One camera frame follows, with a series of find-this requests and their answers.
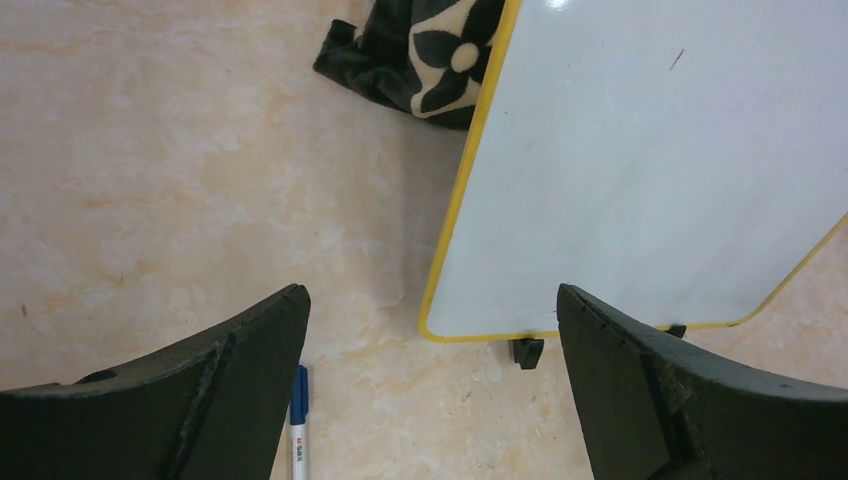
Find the white marker pen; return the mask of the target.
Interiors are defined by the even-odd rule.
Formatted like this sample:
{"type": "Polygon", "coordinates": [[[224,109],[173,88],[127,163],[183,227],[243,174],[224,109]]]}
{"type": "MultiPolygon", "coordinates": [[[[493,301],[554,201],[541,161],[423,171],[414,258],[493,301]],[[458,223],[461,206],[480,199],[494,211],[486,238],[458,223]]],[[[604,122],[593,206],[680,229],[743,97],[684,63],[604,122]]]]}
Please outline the white marker pen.
{"type": "Polygon", "coordinates": [[[308,480],[309,459],[307,444],[307,420],[303,426],[291,426],[289,423],[291,446],[291,479],[308,480]]]}

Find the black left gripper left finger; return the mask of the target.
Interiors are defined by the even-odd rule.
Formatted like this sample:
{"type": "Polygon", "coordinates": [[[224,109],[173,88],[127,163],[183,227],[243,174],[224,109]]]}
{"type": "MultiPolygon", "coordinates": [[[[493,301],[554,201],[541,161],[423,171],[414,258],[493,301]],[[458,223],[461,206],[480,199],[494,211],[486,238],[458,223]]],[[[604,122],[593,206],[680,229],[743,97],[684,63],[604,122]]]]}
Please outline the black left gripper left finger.
{"type": "Polygon", "coordinates": [[[229,320],[62,385],[1,395],[5,479],[267,479],[311,301],[292,284],[229,320]]]}

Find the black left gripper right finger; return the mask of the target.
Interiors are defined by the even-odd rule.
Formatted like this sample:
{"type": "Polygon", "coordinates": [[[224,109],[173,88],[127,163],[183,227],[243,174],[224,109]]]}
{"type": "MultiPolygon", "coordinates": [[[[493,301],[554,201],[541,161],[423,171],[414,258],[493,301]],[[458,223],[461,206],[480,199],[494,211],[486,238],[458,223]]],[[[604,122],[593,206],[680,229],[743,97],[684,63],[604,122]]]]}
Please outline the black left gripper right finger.
{"type": "Polygon", "coordinates": [[[573,285],[557,318],[597,479],[843,479],[847,392],[755,369],[573,285]]]}

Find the blue marker cap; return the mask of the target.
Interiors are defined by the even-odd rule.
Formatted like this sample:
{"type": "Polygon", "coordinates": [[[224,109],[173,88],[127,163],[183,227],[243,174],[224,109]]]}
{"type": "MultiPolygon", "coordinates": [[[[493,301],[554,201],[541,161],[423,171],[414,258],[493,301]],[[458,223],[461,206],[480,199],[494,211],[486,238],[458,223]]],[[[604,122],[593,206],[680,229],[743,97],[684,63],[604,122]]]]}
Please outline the blue marker cap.
{"type": "Polygon", "coordinates": [[[309,372],[306,366],[298,365],[289,402],[291,426],[306,424],[309,413],[309,372]]]}

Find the white whiteboard yellow frame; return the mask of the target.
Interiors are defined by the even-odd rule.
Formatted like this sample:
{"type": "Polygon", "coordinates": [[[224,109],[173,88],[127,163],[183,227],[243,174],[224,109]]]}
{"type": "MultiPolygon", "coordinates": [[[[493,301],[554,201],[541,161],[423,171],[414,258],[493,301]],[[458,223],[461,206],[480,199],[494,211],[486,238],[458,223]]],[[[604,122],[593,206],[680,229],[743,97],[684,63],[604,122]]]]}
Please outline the white whiteboard yellow frame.
{"type": "Polygon", "coordinates": [[[845,2],[510,1],[419,330],[552,335],[561,284],[737,325],[846,220],[845,2]]]}

